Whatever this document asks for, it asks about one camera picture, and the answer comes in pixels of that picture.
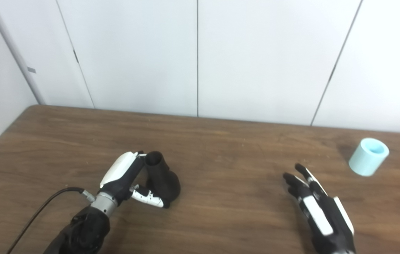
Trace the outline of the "left white-black robot hand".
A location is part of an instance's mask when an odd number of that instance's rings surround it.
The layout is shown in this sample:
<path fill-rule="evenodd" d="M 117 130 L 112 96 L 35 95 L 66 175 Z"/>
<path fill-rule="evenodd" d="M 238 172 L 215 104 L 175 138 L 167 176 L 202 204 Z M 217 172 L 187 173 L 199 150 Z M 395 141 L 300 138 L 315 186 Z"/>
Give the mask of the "left white-black robot hand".
<path fill-rule="evenodd" d="M 168 208 L 169 204 L 153 190 L 139 184 L 134 185 L 144 168 L 146 154 L 142 152 L 126 152 L 110 167 L 100 182 L 99 194 L 108 197 L 116 206 L 131 198 L 160 208 Z"/>

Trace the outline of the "right white-black robot hand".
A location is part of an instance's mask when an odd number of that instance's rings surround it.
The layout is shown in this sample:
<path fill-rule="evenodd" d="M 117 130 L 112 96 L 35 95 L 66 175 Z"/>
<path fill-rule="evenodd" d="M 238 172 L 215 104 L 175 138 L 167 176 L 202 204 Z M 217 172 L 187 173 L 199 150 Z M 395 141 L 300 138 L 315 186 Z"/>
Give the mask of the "right white-black robot hand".
<path fill-rule="evenodd" d="M 356 254 L 355 230 L 340 199 L 329 196 L 316 177 L 300 163 L 296 175 L 284 173 L 288 192 L 306 218 L 312 233 L 312 244 L 318 254 Z"/>

